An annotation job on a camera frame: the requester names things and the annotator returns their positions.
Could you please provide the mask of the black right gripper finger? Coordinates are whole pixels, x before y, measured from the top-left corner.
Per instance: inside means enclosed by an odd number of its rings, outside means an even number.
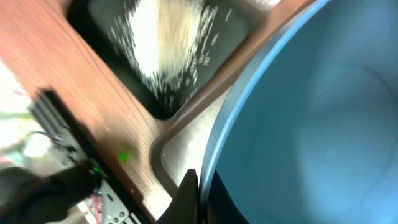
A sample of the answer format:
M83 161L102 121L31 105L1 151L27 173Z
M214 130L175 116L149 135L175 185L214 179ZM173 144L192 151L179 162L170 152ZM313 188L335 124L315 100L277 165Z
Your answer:
M157 224L197 224L198 199L198 177L194 169L189 169L179 185L176 196L157 220Z

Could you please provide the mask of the dark blue bowl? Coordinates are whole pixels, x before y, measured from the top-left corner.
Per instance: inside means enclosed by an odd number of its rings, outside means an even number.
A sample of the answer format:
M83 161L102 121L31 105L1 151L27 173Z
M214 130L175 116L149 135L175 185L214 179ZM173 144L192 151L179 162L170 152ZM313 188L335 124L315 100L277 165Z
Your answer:
M210 223L396 223L397 1L315 1L261 49L200 193Z

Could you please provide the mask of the pile of rice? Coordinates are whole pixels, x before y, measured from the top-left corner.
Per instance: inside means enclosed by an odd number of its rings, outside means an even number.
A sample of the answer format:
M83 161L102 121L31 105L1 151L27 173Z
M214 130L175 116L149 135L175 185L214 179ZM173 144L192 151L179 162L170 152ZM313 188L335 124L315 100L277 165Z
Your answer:
M132 66L155 90L175 87L188 70L206 28L205 1L139 0L127 11Z

